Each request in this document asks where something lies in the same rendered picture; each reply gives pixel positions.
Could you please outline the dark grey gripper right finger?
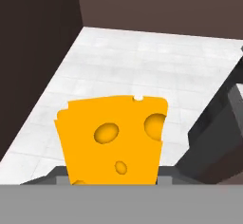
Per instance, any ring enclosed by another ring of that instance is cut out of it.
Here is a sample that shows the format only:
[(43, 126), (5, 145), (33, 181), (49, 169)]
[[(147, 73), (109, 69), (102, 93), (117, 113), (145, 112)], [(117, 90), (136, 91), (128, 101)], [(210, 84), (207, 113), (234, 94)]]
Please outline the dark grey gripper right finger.
[(158, 171), (157, 185), (190, 185), (199, 184), (192, 178), (181, 174), (175, 166), (160, 166)]

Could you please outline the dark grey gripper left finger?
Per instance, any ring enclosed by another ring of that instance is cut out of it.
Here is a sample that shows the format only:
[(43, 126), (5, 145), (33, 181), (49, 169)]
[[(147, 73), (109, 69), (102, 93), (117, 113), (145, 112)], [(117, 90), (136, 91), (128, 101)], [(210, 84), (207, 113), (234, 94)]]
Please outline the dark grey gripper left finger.
[(69, 185), (69, 178), (65, 166), (56, 166), (46, 176), (25, 182), (25, 185)]

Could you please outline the yellow cheese wedge with holes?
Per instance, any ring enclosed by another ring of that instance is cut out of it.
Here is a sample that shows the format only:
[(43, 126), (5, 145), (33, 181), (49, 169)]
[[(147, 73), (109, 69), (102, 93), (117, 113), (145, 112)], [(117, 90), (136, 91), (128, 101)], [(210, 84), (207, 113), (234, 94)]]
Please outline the yellow cheese wedge with holes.
[(70, 101), (55, 121), (70, 183), (154, 185), (167, 111), (161, 97)]

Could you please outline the dark brown cabinet side panel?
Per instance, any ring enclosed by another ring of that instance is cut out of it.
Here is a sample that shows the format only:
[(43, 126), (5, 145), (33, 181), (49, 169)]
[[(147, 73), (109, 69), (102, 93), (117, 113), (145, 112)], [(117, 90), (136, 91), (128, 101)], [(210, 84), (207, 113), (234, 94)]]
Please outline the dark brown cabinet side panel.
[(0, 0), (0, 160), (82, 27), (79, 0)]

